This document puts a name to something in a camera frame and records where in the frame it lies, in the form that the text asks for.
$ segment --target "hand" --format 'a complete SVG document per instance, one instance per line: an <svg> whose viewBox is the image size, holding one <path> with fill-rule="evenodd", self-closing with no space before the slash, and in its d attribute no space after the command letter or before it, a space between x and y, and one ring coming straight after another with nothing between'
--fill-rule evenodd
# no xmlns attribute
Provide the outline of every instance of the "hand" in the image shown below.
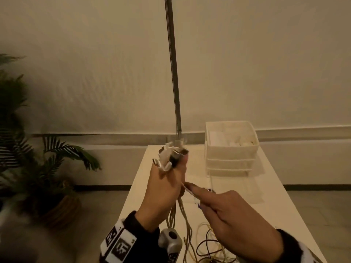
<svg viewBox="0 0 351 263"><path fill-rule="evenodd" d="M216 194L185 183L200 199L200 207L218 241L245 259L273 263L283 253L283 241L275 230L236 191Z"/></svg>
<svg viewBox="0 0 351 263"><path fill-rule="evenodd" d="M135 218L145 230L153 232L168 217L179 196L184 194L188 155L168 172L151 166L146 193Z"/></svg>

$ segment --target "palm plant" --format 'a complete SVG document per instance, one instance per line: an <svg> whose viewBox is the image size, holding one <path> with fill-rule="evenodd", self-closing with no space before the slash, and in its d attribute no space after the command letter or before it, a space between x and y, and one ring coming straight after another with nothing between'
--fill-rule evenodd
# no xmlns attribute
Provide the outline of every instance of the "palm plant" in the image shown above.
<svg viewBox="0 0 351 263"><path fill-rule="evenodd" d="M17 59L0 54L0 65ZM0 188L20 195L20 211L38 218L73 193L55 175L64 158L82 161L87 170L96 171L100 165L83 148L61 142L54 135L43 136L42 153L35 151L16 114L25 101L22 76L13 79L0 70Z"/></svg>

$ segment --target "white container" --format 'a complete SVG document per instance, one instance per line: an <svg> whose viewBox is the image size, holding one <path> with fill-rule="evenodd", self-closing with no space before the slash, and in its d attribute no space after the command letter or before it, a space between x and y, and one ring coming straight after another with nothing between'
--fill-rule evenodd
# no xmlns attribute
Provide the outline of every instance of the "white container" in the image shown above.
<svg viewBox="0 0 351 263"><path fill-rule="evenodd" d="M206 159L207 168L227 170L251 170L254 159Z"/></svg>
<svg viewBox="0 0 351 263"><path fill-rule="evenodd" d="M248 121L206 122L206 159L255 159L258 147L256 132Z"/></svg>
<svg viewBox="0 0 351 263"><path fill-rule="evenodd" d="M207 168L209 176L247 177L251 170L225 170Z"/></svg>

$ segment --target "tabletop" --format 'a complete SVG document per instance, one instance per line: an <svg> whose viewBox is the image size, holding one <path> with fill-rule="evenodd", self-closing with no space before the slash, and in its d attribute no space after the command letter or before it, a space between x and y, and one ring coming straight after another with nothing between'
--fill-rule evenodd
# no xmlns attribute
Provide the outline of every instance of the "tabletop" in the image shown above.
<svg viewBox="0 0 351 263"><path fill-rule="evenodd" d="M186 181L200 187L211 188L216 193L228 190L237 191L272 226L290 233L297 240L303 242L323 262L327 262L261 147L258 149L253 169L248 177L208 177L204 159L204 145L187 145L185 147L189 150ZM120 219L127 217L130 212L138 210L140 207L146 191L152 158L157 156L159 149L160 146L147 147L121 211ZM196 199L187 192L182 199L188 221L193 229L192 244L196 248L205 239L208 228L203 227L203 225L207 221L197 207ZM179 209L177 209L175 220L177 233L181 238L186 237L186 224ZM166 228L166 222L160 225L160 230L164 228ZM182 262L183 256L184 245L178 262ZM187 261L194 262L189 253Z"/></svg>

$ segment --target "right hand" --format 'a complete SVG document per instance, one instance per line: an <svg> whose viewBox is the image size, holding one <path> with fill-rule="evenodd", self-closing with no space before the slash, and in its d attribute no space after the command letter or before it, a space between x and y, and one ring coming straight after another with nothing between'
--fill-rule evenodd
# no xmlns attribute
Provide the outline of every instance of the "right hand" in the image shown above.
<svg viewBox="0 0 351 263"><path fill-rule="evenodd" d="M200 207L218 241L233 254L261 263L276 262L283 253L280 233L236 191L209 192L185 183L200 199Z"/></svg>

